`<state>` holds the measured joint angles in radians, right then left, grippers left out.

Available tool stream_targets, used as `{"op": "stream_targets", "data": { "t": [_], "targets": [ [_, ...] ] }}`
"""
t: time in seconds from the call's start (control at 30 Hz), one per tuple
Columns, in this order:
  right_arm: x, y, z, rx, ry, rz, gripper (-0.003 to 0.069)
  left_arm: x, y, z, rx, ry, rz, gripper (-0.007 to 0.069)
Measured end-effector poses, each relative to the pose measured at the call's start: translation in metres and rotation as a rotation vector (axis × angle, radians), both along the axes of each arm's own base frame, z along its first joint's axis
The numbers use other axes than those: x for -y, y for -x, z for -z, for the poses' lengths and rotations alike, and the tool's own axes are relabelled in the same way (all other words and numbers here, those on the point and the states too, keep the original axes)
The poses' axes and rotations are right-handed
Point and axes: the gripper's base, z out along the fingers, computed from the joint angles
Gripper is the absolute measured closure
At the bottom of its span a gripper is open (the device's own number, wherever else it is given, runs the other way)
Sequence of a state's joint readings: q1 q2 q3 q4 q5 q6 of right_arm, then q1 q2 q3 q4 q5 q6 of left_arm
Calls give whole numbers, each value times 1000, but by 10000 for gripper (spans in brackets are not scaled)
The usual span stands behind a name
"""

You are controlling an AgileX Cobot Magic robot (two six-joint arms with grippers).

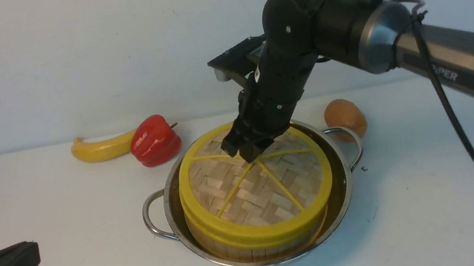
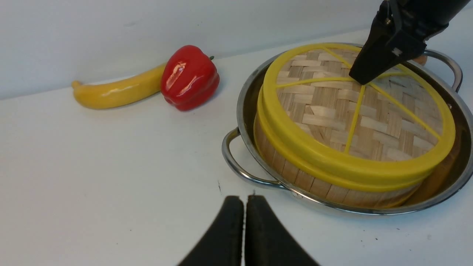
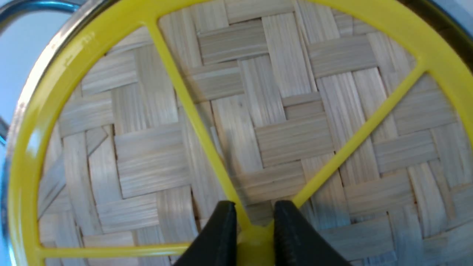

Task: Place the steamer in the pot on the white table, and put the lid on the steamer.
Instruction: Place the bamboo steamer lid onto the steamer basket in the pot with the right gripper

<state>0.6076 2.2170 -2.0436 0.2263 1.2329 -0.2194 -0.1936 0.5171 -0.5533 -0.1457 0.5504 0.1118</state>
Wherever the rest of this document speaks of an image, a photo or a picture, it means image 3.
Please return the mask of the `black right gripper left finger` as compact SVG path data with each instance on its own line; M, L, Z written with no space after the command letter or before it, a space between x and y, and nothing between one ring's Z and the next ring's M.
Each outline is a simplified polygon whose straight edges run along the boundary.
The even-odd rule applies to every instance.
M235 266L237 263L235 203L219 201L203 230L175 266Z

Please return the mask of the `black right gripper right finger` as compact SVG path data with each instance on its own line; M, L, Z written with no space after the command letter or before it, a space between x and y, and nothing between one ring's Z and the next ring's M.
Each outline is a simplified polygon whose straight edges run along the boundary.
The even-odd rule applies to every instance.
M274 205L274 252L277 266L349 266L301 214L292 201Z

